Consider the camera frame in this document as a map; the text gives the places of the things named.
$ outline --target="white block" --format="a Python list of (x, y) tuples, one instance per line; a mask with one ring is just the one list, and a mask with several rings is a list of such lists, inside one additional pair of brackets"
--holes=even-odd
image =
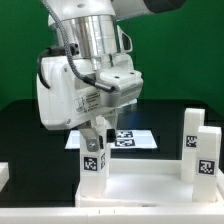
[(0, 192), (9, 179), (8, 163), (0, 163)]
[(221, 128), (199, 127), (199, 149), (193, 201), (216, 202), (217, 174), (221, 146)]
[(198, 127), (204, 125), (204, 117), (204, 109), (187, 108), (185, 111), (181, 170), (181, 180), (185, 183), (194, 182)]
[[(98, 125), (97, 132), (106, 147), (105, 125)], [(89, 152), (86, 141), (80, 135), (80, 192), (84, 197), (100, 197), (106, 188), (107, 155), (104, 149)]]

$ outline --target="green wall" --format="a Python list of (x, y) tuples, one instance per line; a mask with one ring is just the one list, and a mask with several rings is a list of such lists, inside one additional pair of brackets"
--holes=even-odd
[[(36, 59), (51, 43), (47, 13), (38, 0), (3, 1), (0, 109), (36, 98)], [(169, 13), (120, 25), (132, 37), (131, 54), (145, 81), (141, 98), (202, 100), (224, 115), (224, 1), (188, 0)]]

